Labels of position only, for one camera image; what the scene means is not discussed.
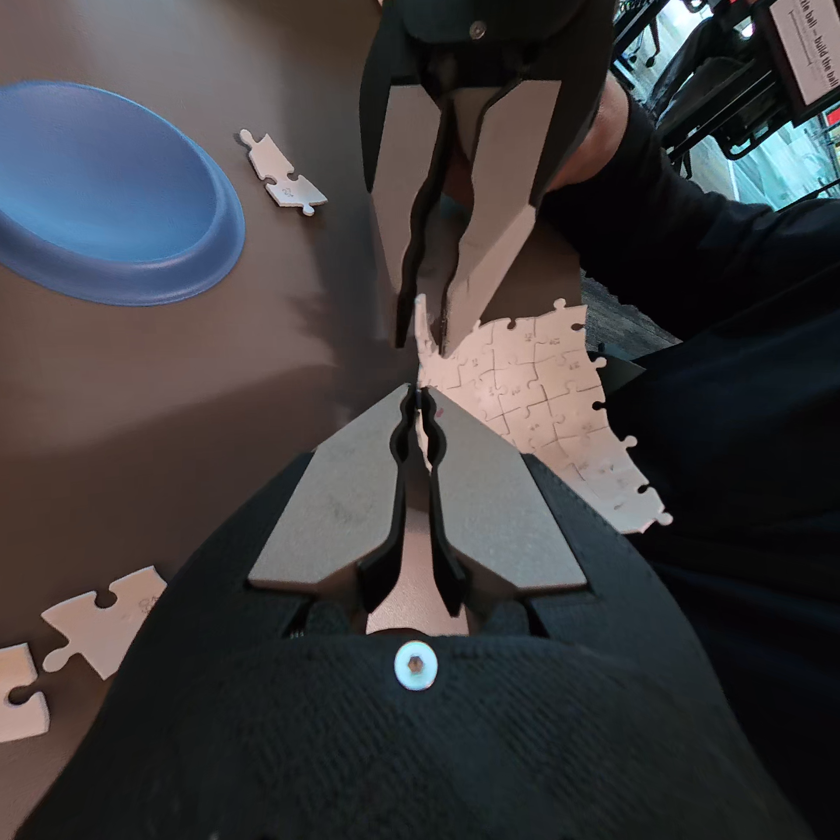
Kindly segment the blue round plastic dish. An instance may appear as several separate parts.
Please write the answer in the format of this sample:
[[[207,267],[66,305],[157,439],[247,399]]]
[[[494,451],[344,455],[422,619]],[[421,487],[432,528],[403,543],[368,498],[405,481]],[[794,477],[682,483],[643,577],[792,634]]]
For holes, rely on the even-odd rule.
[[[225,278],[245,234],[226,174],[155,112],[66,81],[2,87],[2,266],[70,298],[160,306]]]

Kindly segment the person's right hand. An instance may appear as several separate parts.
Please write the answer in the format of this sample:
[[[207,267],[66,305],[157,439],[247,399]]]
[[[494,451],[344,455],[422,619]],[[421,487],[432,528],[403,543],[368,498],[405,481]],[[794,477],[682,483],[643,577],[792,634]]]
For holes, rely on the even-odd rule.
[[[608,72],[591,127],[549,186],[549,192],[589,181],[615,156],[627,131],[630,103],[627,92]]]

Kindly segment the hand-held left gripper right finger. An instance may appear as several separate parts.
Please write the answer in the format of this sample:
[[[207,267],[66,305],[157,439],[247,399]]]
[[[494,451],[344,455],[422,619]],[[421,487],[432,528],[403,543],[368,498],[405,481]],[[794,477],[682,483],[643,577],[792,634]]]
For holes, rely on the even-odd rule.
[[[434,580],[451,615],[579,592],[585,574],[519,450],[434,387],[420,392]]]

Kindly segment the white sign in black frame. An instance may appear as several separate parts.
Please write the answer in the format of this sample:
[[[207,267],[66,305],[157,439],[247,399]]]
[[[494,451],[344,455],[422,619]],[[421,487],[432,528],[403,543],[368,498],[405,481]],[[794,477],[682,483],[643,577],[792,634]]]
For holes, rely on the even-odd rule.
[[[759,1],[751,17],[781,78],[791,123],[838,106],[838,2]]]

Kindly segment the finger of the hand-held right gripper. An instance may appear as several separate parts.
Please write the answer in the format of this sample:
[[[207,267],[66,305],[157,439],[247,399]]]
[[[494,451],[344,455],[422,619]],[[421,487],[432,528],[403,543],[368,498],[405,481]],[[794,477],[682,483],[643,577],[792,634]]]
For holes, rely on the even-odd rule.
[[[507,91],[454,92],[458,138],[471,150],[474,201],[445,291],[443,356],[470,334],[531,234],[532,184],[560,88],[559,80],[523,80]]]
[[[448,118],[421,85],[390,89],[371,190],[381,314],[389,344],[406,344],[427,220],[443,182]]]

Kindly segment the partly built white puzzle ball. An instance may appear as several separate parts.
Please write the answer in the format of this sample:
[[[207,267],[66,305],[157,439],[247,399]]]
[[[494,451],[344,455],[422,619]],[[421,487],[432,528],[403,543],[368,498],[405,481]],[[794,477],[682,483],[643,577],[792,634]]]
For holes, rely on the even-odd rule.
[[[428,323],[425,295],[414,302],[419,386],[432,386],[522,454],[534,455],[623,534],[673,517],[629,449],[610,428],[600,369],[585,344],[585,305],[565,300],[537,317],[477,323],[445,358]]]

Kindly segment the white puzzle piece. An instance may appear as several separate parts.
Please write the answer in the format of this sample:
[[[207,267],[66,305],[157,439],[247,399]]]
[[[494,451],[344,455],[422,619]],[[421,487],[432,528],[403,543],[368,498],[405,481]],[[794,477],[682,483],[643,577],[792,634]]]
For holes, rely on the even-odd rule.
[[[37,669],[27,644],[1,650],[1,743],[30,739],[49,730],[49,709],[42,692],[26,702],[14,704],[12,690],[30,686],[37,678]]]
[[[248,149],[248,158],[268,194],[279,207],[298,208],[304,216],[314,215],[314,208],[326,204],[328,198],[295,167],[266,133],[260,140],[247,129],[238,138]]]
[[[43,670],[57,672],[71,656],[81,655],[101,679],[113,676],[166,586],[155,567],[147,566],[110,584],[116,598],[109,607],[97,606],[97,594],[90,591],[42,612],[40,617],[67,639],[45,656]]]

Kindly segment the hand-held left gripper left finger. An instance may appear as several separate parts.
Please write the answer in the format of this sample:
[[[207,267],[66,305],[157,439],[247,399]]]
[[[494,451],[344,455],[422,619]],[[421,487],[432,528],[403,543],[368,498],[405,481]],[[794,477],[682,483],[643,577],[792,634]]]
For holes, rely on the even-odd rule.
[[[371,613],[402,565],[415,385],[398,386],[311,454],[248,574],[257,588]]]

